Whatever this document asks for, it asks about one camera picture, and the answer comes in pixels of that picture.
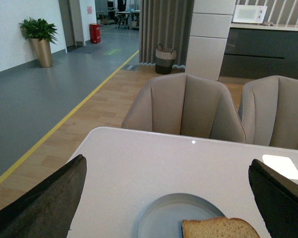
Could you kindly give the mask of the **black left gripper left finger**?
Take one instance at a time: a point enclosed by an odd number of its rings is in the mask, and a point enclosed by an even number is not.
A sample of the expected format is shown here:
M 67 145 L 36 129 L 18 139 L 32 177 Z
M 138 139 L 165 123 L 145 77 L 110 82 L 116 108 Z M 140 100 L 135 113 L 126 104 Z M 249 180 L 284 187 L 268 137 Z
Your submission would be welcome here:
M 0 238 L 65 238 L 82 195 L 86 158 L 78 155 L 0 210 Z

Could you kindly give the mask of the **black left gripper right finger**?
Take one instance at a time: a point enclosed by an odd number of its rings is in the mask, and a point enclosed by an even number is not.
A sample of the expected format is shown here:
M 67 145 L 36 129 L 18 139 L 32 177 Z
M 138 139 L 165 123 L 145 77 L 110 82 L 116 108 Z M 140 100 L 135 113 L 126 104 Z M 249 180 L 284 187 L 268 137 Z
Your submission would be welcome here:
M 298 238 L 298 185 L 257 159 L 248 179 L 270 236 Z

